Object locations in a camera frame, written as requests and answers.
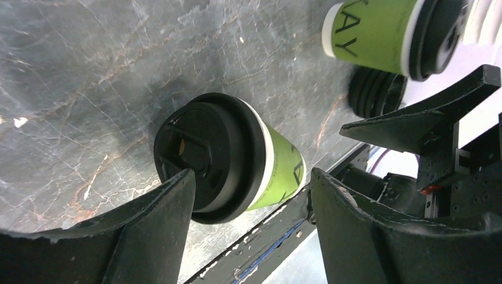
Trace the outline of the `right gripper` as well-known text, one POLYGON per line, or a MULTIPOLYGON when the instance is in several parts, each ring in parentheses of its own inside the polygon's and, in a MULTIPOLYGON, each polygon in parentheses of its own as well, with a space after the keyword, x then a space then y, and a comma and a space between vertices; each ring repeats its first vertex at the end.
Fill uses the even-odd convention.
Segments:
POLYGON ((345 124, 339 134, 420 154, 417 190, 425 218, 501 215, 501 122, 458 146, 459 120, 501 88, 501 69, 483 64, 443 91, 405 108, 345 124))

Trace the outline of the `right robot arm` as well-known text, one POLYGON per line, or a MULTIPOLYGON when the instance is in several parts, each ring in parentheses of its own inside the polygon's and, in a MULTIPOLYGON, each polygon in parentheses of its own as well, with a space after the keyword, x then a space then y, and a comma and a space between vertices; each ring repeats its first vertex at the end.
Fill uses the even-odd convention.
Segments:
POLYGON ((419 157, 417 177, 348 171, 349 188, 428 218, 501 214, 501 124, 460 146, 460 120, 501 88, 501 70, 483 64, 439 93, 405 108, 344 125, 340 133, 419 157))

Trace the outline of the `black plastic cup lid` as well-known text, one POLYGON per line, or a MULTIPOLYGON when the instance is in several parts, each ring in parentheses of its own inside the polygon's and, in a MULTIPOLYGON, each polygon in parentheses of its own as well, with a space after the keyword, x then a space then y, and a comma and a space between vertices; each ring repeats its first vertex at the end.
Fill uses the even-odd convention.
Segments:
POLYGON ((423 82, 448 66, 464 30, 467 1, 424 1, 411 42, 409 74, 423 82))

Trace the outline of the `green paper coffee cup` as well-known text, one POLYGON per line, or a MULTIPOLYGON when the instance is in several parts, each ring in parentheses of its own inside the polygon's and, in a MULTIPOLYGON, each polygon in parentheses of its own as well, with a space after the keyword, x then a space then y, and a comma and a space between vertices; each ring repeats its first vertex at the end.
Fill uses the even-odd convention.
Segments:
POLYGON ((423 5, 402 0, 335 4, 322 26, 323 50, 355 65, 409 76, 412 38, 423 5))

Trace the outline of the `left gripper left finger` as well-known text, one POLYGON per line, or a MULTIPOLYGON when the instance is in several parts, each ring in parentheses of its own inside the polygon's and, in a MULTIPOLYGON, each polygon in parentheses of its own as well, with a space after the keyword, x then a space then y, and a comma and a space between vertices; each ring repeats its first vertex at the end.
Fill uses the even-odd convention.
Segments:
POLYGON ((1 231, 2 283, 176 283, 195 196, 183 170, 71 228, 1 231))

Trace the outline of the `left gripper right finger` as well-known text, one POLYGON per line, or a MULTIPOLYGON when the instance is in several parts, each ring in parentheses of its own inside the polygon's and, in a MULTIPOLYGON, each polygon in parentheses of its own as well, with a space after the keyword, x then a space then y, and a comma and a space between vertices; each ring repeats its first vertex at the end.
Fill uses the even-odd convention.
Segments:
POLYGON ((311 172, 329 283, 500 283, 501 218, 418 218, 311 172))

